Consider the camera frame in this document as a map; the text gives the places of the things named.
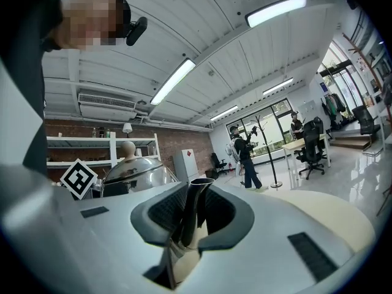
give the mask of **black office chair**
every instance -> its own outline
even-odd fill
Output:
[[[372,115],[369,113],[367,110],[366,106],[360,105],[359,107],[356,107],[352,110],[354,116],[360,123],[361,129],[360,129],[360,134],[361,135],[369,135],[370,138],[370,144],[368,147],[366,147],[362,152],[367,150],[370,146],[372,146],[372,135],[377,133],[381,127],[379,124],[374,124],[374,120]]]
[[[318,116],[316,116],[313,119],[313,123],[314,123],[314,126],[318,129],[318,133],[320,135],[324,134],[324,124],[323,124],[323,121]],[[321,147],[322,149],[325,149],[325,142],[324,142],[324,140],[319,140],[318,141],[318,146]],[[322,159],[328,160],[328,158],[326,157],[326,154],[322,155]]]
[[[297,159],[301,162],[307,162],[309,166],[304,170],[301,170],[299,175],[301,175],[304,171],[309,171],[306,176],[306,179],[309,179],[309,175],[313,170],[321,171],[321,174],[324,175],[325,172],[324,169],[322,169],[324,165],[319,164],[323,155],[323,149],[319,145],[320,133],[313,121],[304,125],[304,141],[305,147],[302,148],[303,154],[298,156]]]
[[[211,155],[211,160],[214,164],[215,169],[217,169],[218,173],[225,173],[225,175],[227,174],[225,170],[223,170],[223,168],[227,165],[227,163],[224,162],[225,159],[222,160],[222,163],[219,161],[218,157],[216,156],[216,153],[212,153]]]

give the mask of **air conditioner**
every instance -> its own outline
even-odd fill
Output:
[[[96,94],[94,92],[80,92],[78,97],[81,105],[95,105],[97,107],[112,108],[118,110],[135,110],[136,103],[126,100],[121,96],[111,94]]]
[[[78,102],[84,118],[128,122],[137,115],[135,102],[116,95],[83,91]]]
[[[80,112],[84,118],[120,122],[128,122],[130,119],[134,119],[137,114],[133,111],[102,108],[93,105],[80,105]]]

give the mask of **ceiling beam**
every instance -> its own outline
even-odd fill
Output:
[[[301,9],[297,9],[297,10],[294,10],[294,11],[291,11],[290,13],[298,15],[300,13],[307,12],[308,10],[327,9],[327,8],[332,7],[332,6],[334,6],[334,2],[333,1],[329,1],[329,0],[308,1],[306,3],[306,7],[303,7]],[[266,21],[266,22],[264,22],[264,23],[262,23],[260,25],[265,25],[265,24],[268,24],[268,21]],[[194,63],[196,64],[196,66],[193,69],[193,71],[195,71],[200,64],[203,64],[205,61],[207,61],[213,54],[215,54],[220,49],[225,47],[227,44],[229,44],[230,42],[232,42],[235,39],[239,38],[240,36],[242,36],[246,32],[250,31],[251,29],[252,28],[248,27],[247,24],[243,23],[242,25],[238,26],[237,28],[235,28],[234,30],[230,31],[229,33],[224,35],[222,38],[220,38],[219,40],[214,42],[210,47],[208,47],[206,50],[204,50],[202,53],[200,53],[199,56],[197,56],[197,58],[194,59]],[[159,106],[164,104],[164,103],[165,103],[165,99],[163,99],[163,101],[159,105],[156,105],[151,110],[151,112],[149,113],[148,116],[151,117],[157,111]]]
[[[292,63],[292,64],[287,66],[287,68],[286,68],[286,75],[288,75],[289,73],[293,72],[294,70],[299,69],[299,68],[303,67],[304,65],[306,65],[306,64],[308,64],[310,62],[313,62],[315,60],[318,60],[318,59],[319,59],[319,56],[313,54],[313,55],[309,55],[309,56],[305,57],[304,59],[301,59],[301,60],[299,60],[297,62],[294,62],[294,63]],[[198,121],[200,118],[210,114],[211,112],[214,112],[214,111],[220,109],[221,107],[229,104],[230,102],[234,101],[235,99],[240,98],[241,96],[247,94],[248,92],[253,91],[256,88],[258,88],[258,87],[260,87],[260,86],[262,86],[264,84],[272,82],[272,81],[276,80],[277,78],[281,78],[283,76],[283,74],[284,74],[284,70],[285,69],[279,69],[279,70],[277,70],[277,71],[275,71],[275,72],[273,72],[273,73],[271,73],[271,74],[269,74],[269,75],[259,79],[258,81],[255,81],[253,84],[251,84],[251,85],[249,85],[249,86],[247,86],[247,87],[245,87],[243,89],[240,89],[239,91],[235,92],[234,94],[232,94],[232,95],[228,96],[227,98],[221,100],[217,104],[209,107],[205,111],[203,111],[203,112],[199,113],[198,115],[194,116],[191,120],[189,120],[187,122],[187,124],[192,124],[192,123]]]
[[[214,124],[214,126],[221,125],[222,123],[234,122],[237,119],[243,118],[246,115],[248,115],[249,113],[252,113],[252,111],[256,112],[257,110],[260,109],[260,107],[272,105],[272,104],[282,100],[285,96],[287,96],[288,93],[290,93],[294,90],[297,90],[298,88],[303,87],[305,85],[306,85],[306,83],[303,80],[301,80],[298,83],[291,85],[291,87],[285,88],[283,91],[279,91],[273,96],[269,96],[269,98],[262,99],[262,101],[256,102],[255,104],[249,106],[249,108],[244,108],[243,110],[240,110],[239,112],[231,114],[227,118],[221,118],[221,119],[217,120],[216,123]]]
[[[79,103],[78,103],[78,93],[75,84],[73,82],[79,82],[79,60],[80,60],[80,50],[69,49],[68,50],[68,74],[71,83],[71,94],[73,104],[75,105],[76,112],[81,115]]]
[[[103,92],[108,92],[111,94],[119,94],[131,98],[136,98],[136,97],[143,97],[146,100],[150,100],[151,97],[147,95],[142,95],[140,93],[132,92],[127,89],[122,89],[122,88],[117,88],[113,86],[108,86],[105,84],[97,84],[97,83],[89,83],[89,82],[74,82],[74,81],[69,81],[66,79],[58,79],[58,78],[50,78],[50,77],[45,77],[45,81],[54,83],[54,84],[68,84],[71,86],[78,86],[82,87],[84,89],[96,89],[98,91],[103,91]]]

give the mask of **backpack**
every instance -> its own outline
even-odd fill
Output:
[[[237,139],[238,139],[238,138],[232,139],[232,140],[230,141],[230,143],[226,145],[226,148],[225,148],[227,155],[228,155],[230,158],[232,158],[235,162],[239,162],[239,160],[240,160],[240,159],[239,159],[239,154],[241,153],[241,151],[239,151],[239,153],[238,153],[237,150],[235,149],[235,146],[234,146],[235,141],[236,141]]]
[[[290,135],[292,136],[293,140],[296,140],[296,136],[294,134],[294,131],[293,131],[293,128],[291,125],[290,125]]]

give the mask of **man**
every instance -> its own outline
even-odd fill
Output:
[[[125,38],[130,25],[126,0],[29,0],[22,15],[15,16],[18,21],[10,27],[12,33],[1,48],[1,58],[19,92],[42,119],[44,52],[115,45]],[[23,165],[46,175],[46,156],[47,140],[42,123]]]
[[[268,186],[263,186],[258,179],[255,167],[253,166],[250,154],[250,150],[252,150],[253,147],[249,144],[252,134],[249,134],[247,140],[243,140],[243,138],[239,135],[239,131],[236,126],[231,126],[230,133],[233,135],[233,138],[236,138],[234,142],[234,147],[236,152],[239,154],[241,164],[245,168],[245,188],[250,189],[252,187],[253,181],[257,189],[268,189]]]
[[[292,112],[292,119],[292,132],[295,134],[296,139],[300,140],[303,138],[302,123],[297,118],[297,114],[294,111]]]

